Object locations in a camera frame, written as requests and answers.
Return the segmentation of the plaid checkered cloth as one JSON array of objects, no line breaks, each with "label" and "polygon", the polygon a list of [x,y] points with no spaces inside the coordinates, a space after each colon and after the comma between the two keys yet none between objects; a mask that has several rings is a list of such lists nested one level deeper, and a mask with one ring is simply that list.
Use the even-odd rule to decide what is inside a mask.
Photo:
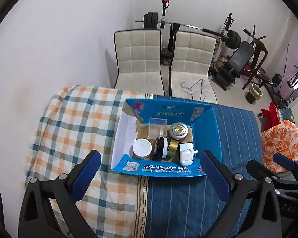
[{"label": "plaid checkered cloth", "polygon": [[128,98],[143,93],[72,86],[53,96],[39,121],[26,177],[55,179],[95,149],[101,166],[77,207],[99,237],[144,237],[148,180],[111,170],[114,135]]}]

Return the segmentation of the blue cardboard milk box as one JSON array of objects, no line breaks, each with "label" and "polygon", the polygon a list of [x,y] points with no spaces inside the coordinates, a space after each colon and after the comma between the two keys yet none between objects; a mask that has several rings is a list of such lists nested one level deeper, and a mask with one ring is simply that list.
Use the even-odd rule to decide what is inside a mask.
[{"label": "blue cardboard milk box", "polygon": [[[193,163],[187,167],[180,164],[178,150],[174,158],[152,160],[156,139],[147,138],[149,118],[167,119],[168,145],[172,139],[169,128],[173,123],[182,122],[188,127],[188,135],[180,143],[192,142],[195,154]],[[132,145],[137,139],[147,139],[152,152],[146,159],[133,154]],[[197,101],[176,99],[126,99],[118,121],[112,151],[111,170],[121,174],[147,177],[198,177],[203,176],[201,153],[209,150],[222,161],[219,125],[215,115],[215,105]]]}]

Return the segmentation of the right white padded chair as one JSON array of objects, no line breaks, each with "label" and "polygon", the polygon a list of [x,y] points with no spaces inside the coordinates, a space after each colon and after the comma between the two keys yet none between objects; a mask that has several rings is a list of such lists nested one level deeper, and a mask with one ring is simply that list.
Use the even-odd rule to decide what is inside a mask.
[{"label": "right white padded chair", "polygon": [[175,34],[172,61],[169,69],[169,93],[172,97],[190,99],[181,91],[180,83],[194,84],[204,79],[210,89],[204,102],[217,103],[210,84],[208,71],[213,58],[216,39],[194,32],[177,31]]}]

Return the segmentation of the white square charger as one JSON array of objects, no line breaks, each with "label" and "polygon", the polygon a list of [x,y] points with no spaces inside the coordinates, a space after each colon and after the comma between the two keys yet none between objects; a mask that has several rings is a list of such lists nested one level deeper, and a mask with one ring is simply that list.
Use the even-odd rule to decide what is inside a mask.
[{"label": "white square charger", "polygon": [[198,153],[198,150],[194,149],[192,142],[185,142],[179,144],[180,152],[190,151],[193,155]]}]

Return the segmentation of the gold round tin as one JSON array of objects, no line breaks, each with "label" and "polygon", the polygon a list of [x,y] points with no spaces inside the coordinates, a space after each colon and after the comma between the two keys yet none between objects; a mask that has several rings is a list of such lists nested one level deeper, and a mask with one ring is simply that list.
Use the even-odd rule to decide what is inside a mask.
[{"label": "gold round tin", "polygon": [[178,146],[179,146],[179,141],[171,139],[167,149],[167,156],[170,158],[174,158],[178,150]]}]

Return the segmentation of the blue striped tablecloth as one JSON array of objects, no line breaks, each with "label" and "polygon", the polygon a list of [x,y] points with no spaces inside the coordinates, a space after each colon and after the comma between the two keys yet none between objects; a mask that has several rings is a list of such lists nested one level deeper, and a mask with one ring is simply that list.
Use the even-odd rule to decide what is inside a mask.
[{"label": "blue striped tablecloth", "polygon": [[[215,106],[222,161],[232,173],[251,179],[249,160],[262,162],[257,116],[254,112]],[[207,176],[150,177],[147,185],[145,237],[203,237],[225,206]]]}]

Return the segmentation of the black weight bench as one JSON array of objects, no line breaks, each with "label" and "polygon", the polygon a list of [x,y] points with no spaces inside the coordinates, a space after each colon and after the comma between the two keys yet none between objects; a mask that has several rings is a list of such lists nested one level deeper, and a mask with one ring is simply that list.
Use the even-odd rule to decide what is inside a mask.
[{"label": "black weight bench", "polygon": [[226,91],[229,85],[235,84],[236,78],[240,78],[241,71],[247,65],[254,52],[255,50],[251,44],[246,41],[242,42],[227,62],[218,61],[223,63],[218,70],[214,67],[209,68],[212,81]]}]

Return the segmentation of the white padded chair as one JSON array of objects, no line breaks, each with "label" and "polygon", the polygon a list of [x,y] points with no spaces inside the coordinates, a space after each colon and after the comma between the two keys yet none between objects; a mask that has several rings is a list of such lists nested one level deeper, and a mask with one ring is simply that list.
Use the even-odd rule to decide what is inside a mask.
[{"label": "white padded chair", "polygon": [[169,93],[172,97],[190,99],[181,91],[180,83],[194,84],[204,79],[210,89],[204,102],[217,103],[210,84],[208,71],[213,58],[216,39],[194,32],[177,31],[175,34],[172,61],[169,69]]},{"label": "white padded chair", "polygon": [[164,95],[160,71],[161,31],[123,30],[114,33],[118,77],[114,88]]}]

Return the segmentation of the red cloth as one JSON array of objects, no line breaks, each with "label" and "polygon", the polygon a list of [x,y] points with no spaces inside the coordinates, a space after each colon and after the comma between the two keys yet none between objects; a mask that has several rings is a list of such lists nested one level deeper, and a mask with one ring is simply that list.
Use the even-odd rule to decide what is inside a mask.
[{"label": "red cloth", "polygon": [[279,109],[275,106],[274,102],[270,102],[268,109],[261,109],[261,114],[266,119],[263,132],[282,122]]}]

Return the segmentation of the clear acrylic cube box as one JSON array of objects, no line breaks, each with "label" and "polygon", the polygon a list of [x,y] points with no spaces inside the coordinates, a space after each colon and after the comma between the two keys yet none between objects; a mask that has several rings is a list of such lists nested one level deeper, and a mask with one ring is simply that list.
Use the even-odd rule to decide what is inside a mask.
[{"label": "clear acrylic cube box", "polygon": [[147,138],[153,140],[160,137],[167,137],[167,119],[149,118]]}]

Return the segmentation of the left white padded chair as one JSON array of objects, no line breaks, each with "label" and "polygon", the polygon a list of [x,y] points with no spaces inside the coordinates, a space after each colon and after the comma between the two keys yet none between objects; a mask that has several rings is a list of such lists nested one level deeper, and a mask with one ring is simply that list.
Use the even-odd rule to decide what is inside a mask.
[{"label": "left white padded chair", "polygon": [[118,77],[114,88],[164,95],[160,71],[161,31],[123,30],[114,33]]}]

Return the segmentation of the silver metal tin can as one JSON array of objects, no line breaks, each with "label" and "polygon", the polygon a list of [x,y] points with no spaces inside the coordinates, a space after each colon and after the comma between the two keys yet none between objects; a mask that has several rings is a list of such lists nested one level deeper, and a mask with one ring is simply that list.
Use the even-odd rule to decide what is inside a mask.
[{"label": "silver metal tin can", "polygon": [[188,127],[182,122],[173,123],[169,128],[169,134],[174,140],[184,140],[188,135]]}]

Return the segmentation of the white earbuds case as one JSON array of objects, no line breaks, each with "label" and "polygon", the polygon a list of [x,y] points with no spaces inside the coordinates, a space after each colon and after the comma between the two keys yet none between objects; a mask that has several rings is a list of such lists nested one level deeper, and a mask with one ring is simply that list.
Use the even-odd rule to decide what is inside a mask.
[{"label": "white earbuds case", "polygon": [[180,164],[184,167],[187,167],[193,163],[195,153],[190,149],[185,149],[180,152],[179,160]]}]

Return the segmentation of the orange floral cloth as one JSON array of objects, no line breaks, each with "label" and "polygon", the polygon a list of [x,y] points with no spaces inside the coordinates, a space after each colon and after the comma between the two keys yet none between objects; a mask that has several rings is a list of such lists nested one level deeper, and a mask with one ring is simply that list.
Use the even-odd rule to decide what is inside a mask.
[{"label": "orange floral cloth", "polygon": [[298,161],[298,127],[284,120],[282,123],[261,133],[263,163],[274,173],[286,172],[286,169],[274,163],[273,155],[280,153],[290,160]]}]

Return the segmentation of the white round cream tin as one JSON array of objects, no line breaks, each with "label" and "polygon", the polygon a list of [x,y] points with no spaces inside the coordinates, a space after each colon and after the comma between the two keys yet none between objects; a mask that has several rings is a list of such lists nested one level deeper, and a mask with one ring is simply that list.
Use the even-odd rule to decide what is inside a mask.
[{"label": "white round cream tin", "polygon": [[139,159],[146,159],[152,152],[152,145],[147,139],[137,139],[132,145],[133,154]]}]

